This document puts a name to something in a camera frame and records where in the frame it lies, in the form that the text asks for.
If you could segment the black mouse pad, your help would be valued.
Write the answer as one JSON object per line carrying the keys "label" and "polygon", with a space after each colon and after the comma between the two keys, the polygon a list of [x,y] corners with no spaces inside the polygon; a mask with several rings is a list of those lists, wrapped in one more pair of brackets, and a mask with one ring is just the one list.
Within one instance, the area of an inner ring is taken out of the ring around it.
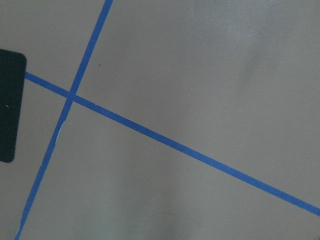
{"label": "black mouse pad", "polygon": [[27,59],[22,53],[0,50],[0,161],[15,158]]}

